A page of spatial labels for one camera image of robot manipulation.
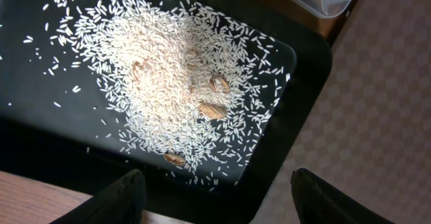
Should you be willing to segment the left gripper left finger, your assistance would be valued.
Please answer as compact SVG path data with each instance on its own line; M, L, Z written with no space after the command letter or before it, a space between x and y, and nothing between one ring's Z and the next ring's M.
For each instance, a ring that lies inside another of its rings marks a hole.
M145 176L132 170L51 224L140 224L146 198Z

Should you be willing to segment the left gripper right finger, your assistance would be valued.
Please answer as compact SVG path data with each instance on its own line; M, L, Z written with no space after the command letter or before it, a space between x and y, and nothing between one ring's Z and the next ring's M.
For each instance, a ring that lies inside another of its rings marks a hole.
M306 168L292 172L292 198L301 224L388 224Z

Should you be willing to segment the rice leftovers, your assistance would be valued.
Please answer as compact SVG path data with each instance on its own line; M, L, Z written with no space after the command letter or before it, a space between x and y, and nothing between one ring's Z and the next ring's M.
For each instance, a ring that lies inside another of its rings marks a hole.
M196 0L1 0L2 117L213 191L251 164L295 66Z

